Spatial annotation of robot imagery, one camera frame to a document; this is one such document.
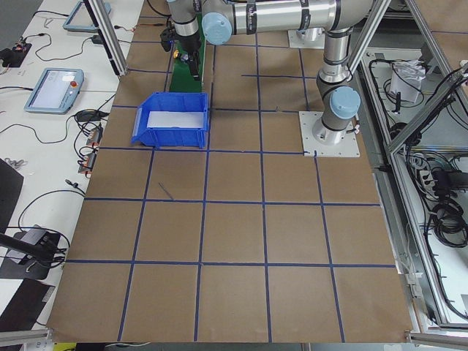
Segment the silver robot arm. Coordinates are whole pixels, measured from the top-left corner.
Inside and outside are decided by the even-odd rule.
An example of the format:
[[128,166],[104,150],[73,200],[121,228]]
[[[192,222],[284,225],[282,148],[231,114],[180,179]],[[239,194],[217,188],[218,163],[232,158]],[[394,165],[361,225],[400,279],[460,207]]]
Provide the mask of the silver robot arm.
[[314,138],[327,146],[341,142],[350,120],[361,104],[348,87],[347,66],[353,26],[371,9],[371,1],[169,1],[171,19],[160,34],[162,47],[170,51],[179,42],[188,55],[191,76],[200,78],[201,39],[223,45],[234,35],[268,31],[322,28],[325,31],[323,64],[317,87],[325,107],[313,126]]

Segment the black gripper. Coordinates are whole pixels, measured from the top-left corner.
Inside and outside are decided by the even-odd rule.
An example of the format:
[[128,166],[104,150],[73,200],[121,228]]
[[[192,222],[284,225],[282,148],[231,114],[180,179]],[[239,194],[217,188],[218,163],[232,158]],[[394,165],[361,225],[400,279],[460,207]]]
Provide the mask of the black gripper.
[[188,66],[191,76],[200,80],[200,56],[201,39],[199,34],[181,37],[181,47],[188,55]]

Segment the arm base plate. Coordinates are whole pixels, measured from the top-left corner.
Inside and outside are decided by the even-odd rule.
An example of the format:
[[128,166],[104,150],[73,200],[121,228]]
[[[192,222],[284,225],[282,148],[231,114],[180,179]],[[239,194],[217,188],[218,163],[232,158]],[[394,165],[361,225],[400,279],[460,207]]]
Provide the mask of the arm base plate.
[[321,111],[300,111],[299,120],[304,156],[345,157],[360,156],[357,137],[349,121],[347,127],[338,132],[330,131],[322,124]]
[[289,46],[291,48],[309,48],[322,50],[325,46],[325,31],[322,28],[305,31],[289,30]]

